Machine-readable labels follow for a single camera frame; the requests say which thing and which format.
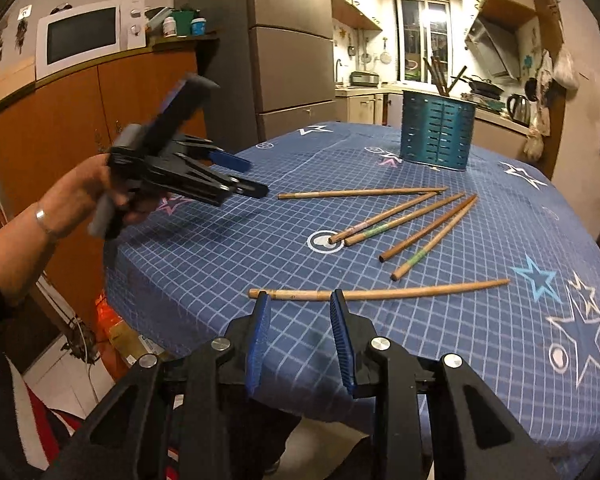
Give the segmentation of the person's left forearm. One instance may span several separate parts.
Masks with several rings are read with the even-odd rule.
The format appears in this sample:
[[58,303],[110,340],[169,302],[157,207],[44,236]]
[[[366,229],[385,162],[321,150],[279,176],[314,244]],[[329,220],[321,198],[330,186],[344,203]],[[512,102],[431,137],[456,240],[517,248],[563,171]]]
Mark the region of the person's left forearm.
[[55,251],[56,238],[33,204],[0,229],[0,293],[8,304],[18,304],[43,273]]

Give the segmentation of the person's left hand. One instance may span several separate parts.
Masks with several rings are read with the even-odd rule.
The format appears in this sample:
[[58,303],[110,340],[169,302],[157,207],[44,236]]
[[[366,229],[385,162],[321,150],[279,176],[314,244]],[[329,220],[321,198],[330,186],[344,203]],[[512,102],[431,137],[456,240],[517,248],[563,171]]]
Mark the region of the person's left hand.
[[132,194],[126,184],[111,174],[108,156],[95,155],[61,177],[38,201],[44,216],[38,216],[54,237],[68,236],[80,223],[91,217],[102,197],[110,198],[123,211],[122,222],[132,226],[143,222],[158,208],[166,194]]

